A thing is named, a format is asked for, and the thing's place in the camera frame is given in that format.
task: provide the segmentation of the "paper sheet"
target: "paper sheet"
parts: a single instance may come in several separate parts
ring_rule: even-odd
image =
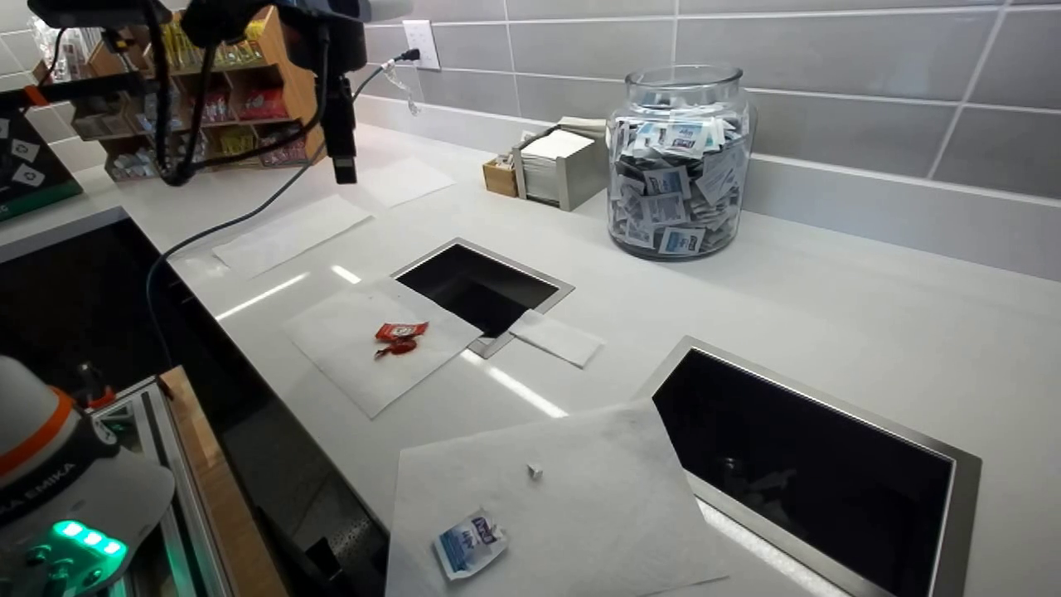
[[[429,193],[438,193],[456,179],[425,160],[397,160],[393,167],[365,169],[363,181],[380,203],[402,204]]]
[[[602,339],[577,330],[559,319],[541,310],[523,310],[523,319],[512,329],[520,341],[539,346],[577,369],[587,369],[593,355],[603,347]]]
[[[244,275],[259,275],[367,217],[372,214],[350,198],[327,194],[294,212],[282,212],[254,226],[247,234],[214,248],[214,254]]]
[[[429,323],[411,355],[375,359],[386,323]],[[319,303],[287,324],[299,351],[367,416],[461,355],[481,330],[397,282],[372,282]]]
[[[447,582],[430,540],[485,506],[512,537]],[[728,577],[653,403],[402,452],[390,597],[664,597]]]

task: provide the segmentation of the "wall outlet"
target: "wall outlet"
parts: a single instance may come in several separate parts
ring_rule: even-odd
[[[404,43],[420,48],[420,70],[438,70],[435,28],[430,20],[402,20]]]

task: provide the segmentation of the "glass jar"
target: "glass jar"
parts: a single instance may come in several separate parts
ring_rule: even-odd
[[[754,110],[737,67],[628,75],[609,118],[609,240],[644,259],[702,259],[737,234]]]

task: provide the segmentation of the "white countertop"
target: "white countertop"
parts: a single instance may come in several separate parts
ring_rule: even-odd
[[[980,455],[984,470],[969,594],[1049,597],[1061,586],[1055,557],[1061,544],[1059,282],[754,212],[744,214],[737,244],[718,259],[642,263],[606,240],[602,198],[581,212],[516,203],[481,190],[478,167],[488,152],[372,126],[363,126],[357,138],[365,177],[415,157],[456,177],[456,185],[390,210],[372,185],[334,190],[331,167],[321,163],[275,204],[275,214],[343,193],[367,210],[372,223],[255,277],[214,259],[214,248],[231,234],[205,240],[173,263],[210,310],[230,310],[223,329],[382,520],[393,517],[402,446],[541,421],[543,400],[561,411],[632,400],[667,351],[695,335],[781,379]],[[287,177],[231,169],[205,172],[185,190],[122,185],[113,194],[0,226],[0,252],[111,204],[122,204],[159,248],[171,248],[262,203]],[[282,323],[350,287],[350,271],[365,282],[390,277],[451,240],[574,286],[551,314],[603,339],[603,351],[581,371],[523,341],[508,341],[491,362],[456,359],[367,421],[282,335]],[[275,286],[287,287],[231,314]],[[749,544],[758,540],[734,544],[734,577],[712,594],[815,594],[800,580],[807,577],[800,566],[781,557],[766,562],[749,554],[760,550]]]

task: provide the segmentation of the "square hole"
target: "square hole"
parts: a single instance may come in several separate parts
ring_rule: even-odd
[[[402,286],[500,339],[529,309],[551,309],[572,286],[456,242],[397,275]]]
[[[646,394],[698,495],[840,586],[926,597],[965,580],[980,457],[766,382],[698,341],[670,355]]]

